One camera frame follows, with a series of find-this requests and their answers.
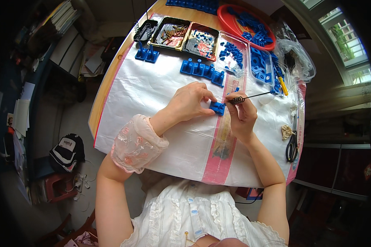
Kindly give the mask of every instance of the blue plastic bracket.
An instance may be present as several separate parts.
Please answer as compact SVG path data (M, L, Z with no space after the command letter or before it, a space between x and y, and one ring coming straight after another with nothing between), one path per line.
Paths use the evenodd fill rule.
M155 63L158 59L159 51L153 50L153 45L150 45L150 50L147 52L146 62Z
M225 111L225 103L211 102L210 109L212 109L217 115L223 116Z
M135 55L135 59L144 61L147 57L148 49L143 48L142 42L139 41L139 49Z
M208 78L209 80L212 80L215 71L216 70L214 69L214 64L211 64L210 66L205 65L205 70L203 71L203 77Z
M224 80L224 72L222 71L221 73L219 73L218 71L215 71L214 76L212 78L212 83L216 84L217 86L224 87L223 80Z
M183 60L182 67L180 68L180 72L191 75L193 67L194 67L194 63L192 62L192 58L189 58L188 61Z
M195 76L203 76L203 71L205 70L205 65L201 63L202 60L198 59L198 63L194 63L192 74Z

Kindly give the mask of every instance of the black scissors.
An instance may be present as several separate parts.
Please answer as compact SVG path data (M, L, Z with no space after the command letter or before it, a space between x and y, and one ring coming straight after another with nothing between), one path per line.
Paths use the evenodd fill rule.
M294 116L293 134L290 136L290 141L286 147L286 160L287 162L294 162L298 155L297 143L297 115Z

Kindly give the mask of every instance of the chair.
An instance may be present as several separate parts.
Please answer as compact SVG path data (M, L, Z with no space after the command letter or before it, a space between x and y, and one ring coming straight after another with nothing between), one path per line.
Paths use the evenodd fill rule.
M54 203L77 195L77 190L73 186L74 176L71 173L55 173L44 178L48 202Z

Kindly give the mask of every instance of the metal spring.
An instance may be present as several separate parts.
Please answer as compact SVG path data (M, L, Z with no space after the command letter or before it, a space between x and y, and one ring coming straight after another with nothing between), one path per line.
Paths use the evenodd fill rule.
M139 27L139 22L138 21L135 21L133 23L133 27L134 27L134 30L135 30L135 33L136 33L135 40L140 41L140 27Z
M238 103L243 103L244 100L245 99L242 98L242 96L239 96L239 97L233 98L232 100L229 100L228 102L234 105L234 104L238 104Z
M151 24L150 23L146 23L147 40L151 39L151 34L152 34Z

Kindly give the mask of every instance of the electrical cord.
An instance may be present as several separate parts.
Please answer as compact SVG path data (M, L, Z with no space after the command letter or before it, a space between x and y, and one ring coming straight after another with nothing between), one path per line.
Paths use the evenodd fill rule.
M257 200L257 198L262 194L262 192L263 192L264 190L261 190L259 193L258 193L258 195L256 196L256 198L254 199L254 201L252 201L252 202L235 202L235 203L239 203L239 204L252 204L252 203L254 203L256 200Z

